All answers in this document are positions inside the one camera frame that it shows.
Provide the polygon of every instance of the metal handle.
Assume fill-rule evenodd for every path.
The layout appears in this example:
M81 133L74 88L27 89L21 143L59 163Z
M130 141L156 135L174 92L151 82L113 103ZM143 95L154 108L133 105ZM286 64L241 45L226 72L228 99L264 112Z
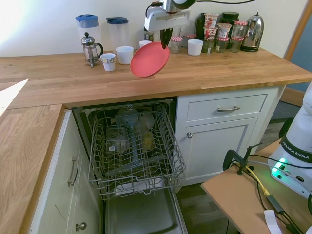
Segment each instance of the metal handle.
M218 108L216 111L218 111L218 112L226 112L226 111L237 111L237 110L239 110L240 109L240 107L233 107L233 108L231 108L231 109L220 109L220 108Z
M100 47L100 49L101 49L101 52L99 53L99 55L98 55L98 57L100 57L102 54L103 54L103 52L104 52L104 49L103 49L103 46L100 44L100 43L95 43L95 46L99 46Z
M86 223L80 223L80 224L77 224L76 223L76 232L80 229L80 230L85 230L87 228L87 224Z
M72 162L73 162L73 167L72 168L74 168L74 164L75 164L75 162L77 162L77 170L76 170L76 174L75 174L74 180L69 179L67 181L68 187L73 186L75 184L76 179L77 179L78 170L79 170L79 157L78 157L78 155L76 155L75 157L72 158Z
M186 135L187 135L187 138L188 138L188 139L193 138L193 134L192 134L192 133L187 133Z

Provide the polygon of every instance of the wooden table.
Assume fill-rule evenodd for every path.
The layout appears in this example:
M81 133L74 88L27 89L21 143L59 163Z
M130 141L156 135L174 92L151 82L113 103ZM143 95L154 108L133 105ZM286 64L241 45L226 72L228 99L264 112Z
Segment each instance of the wooden table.
M278 143L279 141L274 142L257 154L269 156L278 147ZM266 162L266 159L254 156L250 157L250 160ZM249 163L249 165L254 166L254 173L259 177L264 187L268 189L270 194L276 198L283 209L305 233L312 226L312 215L308 210L307 200L273 179L268 166L252 163ZM237 167L233 166L206 181L201 187L242 234L270 234L258 198L256 183L245 173L238 175L236 172ZM266 198L264 196L262 198L265 207L271 209ZM277 223L282 233L290 233L279 220L277 220Z

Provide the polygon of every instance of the white cup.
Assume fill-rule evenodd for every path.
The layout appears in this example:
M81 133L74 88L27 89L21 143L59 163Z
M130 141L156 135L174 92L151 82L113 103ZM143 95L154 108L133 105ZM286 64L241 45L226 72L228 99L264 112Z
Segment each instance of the white cup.
M142 48L144 45L147 45L149 43L151 43L150 40L142 40L138 44L140 45L140 48Z
M111 72L115 70L115 61L116 61L116 55L113 53L107 53L107 54L102 54L100 56L104 69L107 72Z
M187 42L187 53L192 56L198 56L201 53L204 42L202 40L190 39Z
M130 64L133 57L133 47L131 46L121 46L116 48L118 61L120 64L126 65Z

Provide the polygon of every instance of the electric kettle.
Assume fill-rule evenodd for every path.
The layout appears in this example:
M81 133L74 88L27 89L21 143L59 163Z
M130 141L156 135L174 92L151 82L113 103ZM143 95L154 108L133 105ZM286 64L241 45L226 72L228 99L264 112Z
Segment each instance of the electric kettle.
M240 50L247 52L255 52L259 50L264 22L263 18L258 15L251 16L248 20L248 31L240 47Z

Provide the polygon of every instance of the white cupboard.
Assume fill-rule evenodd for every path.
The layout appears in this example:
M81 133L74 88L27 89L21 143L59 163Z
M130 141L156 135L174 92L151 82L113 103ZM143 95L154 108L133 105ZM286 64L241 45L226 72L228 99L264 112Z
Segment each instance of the white cupboard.
M250 118L186 127L185 137L179 142L187 165L183 185L202 183L222 172L228 150L244 153L256 121Z
M202 183L222 172L228 150L241 156L256 145L284 86L179 96L175 136L186 164L181 185Z
M102 203L88 181L89 160L70 111L52 155L30 234L101 233ZM84 230L76 224L86 223Z

